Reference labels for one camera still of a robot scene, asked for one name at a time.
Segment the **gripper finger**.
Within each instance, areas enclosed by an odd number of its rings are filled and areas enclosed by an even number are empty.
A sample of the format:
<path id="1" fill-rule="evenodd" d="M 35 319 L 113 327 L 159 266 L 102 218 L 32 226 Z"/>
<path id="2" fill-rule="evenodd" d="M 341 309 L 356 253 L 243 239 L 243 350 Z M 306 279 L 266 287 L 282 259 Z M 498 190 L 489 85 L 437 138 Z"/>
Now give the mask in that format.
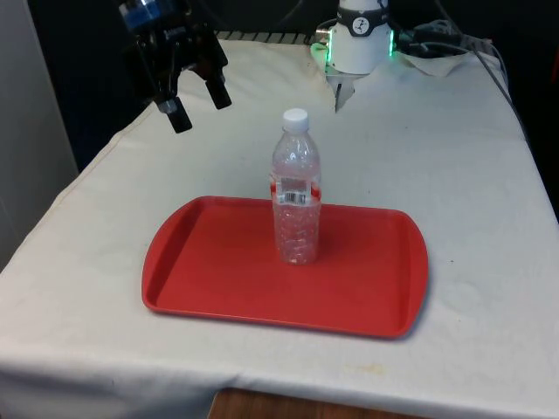
<path id="1" fill-rule="evenodd" d="M 178 77 L 183 67 L 180 45 L 157 43 L 136 37 L 124 51 L 124 62 L 136 95 L 153 102 L 167 116 L 177 134 L 192 129 L 182 101 L 177 96 Z"/>
<path id="2" fill-rule="evenodd" d="M 231 105 L 231 98 L 225 87 L 223 69 L 228 65 L 221 44 L 214 30 L 207 24 L 188 24 L 190 62 L 186 69 L 201 78 L 216 109 Z"/>

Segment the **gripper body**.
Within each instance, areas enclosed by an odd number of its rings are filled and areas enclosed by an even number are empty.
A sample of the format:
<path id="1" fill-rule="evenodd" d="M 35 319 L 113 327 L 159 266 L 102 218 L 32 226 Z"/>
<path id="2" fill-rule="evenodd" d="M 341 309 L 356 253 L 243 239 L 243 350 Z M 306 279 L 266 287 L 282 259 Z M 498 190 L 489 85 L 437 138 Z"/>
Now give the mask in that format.
<path id="1" fill-rule="evenodd" d="M 185 36 L 194 45 L 208 42 L 208 24 L 197 1 L 119 1 L 118 11 L 129 34 L 130 44 L 149 44 Z"/>

